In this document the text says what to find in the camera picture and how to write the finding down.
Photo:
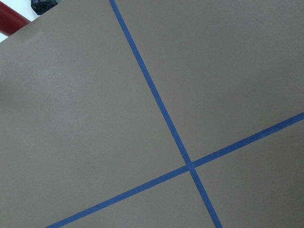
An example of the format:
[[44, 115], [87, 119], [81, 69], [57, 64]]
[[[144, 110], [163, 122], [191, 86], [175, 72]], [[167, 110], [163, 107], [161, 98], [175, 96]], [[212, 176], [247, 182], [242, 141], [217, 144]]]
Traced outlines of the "brown paper table cover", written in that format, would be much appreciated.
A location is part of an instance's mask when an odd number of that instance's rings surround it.
[[0, 225], [304, 225], [301, 0], [65, 0], [0, 45]]

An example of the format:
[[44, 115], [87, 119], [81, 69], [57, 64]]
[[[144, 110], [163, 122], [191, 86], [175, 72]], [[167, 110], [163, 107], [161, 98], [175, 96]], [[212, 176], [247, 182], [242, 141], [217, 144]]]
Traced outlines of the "folded blue umbrella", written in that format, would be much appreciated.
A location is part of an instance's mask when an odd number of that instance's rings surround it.
[[40, 16], [61, 2], [62, 0], [31, 0], [30, 5], [33, 11]]

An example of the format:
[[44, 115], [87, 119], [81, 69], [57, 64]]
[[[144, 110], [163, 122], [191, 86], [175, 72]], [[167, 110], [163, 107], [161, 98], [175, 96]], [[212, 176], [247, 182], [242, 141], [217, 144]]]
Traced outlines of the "red cylinder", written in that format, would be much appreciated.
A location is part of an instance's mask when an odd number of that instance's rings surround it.
[[30, 23], [30, 20], [0, 2], [0, 32], [9, 37]]

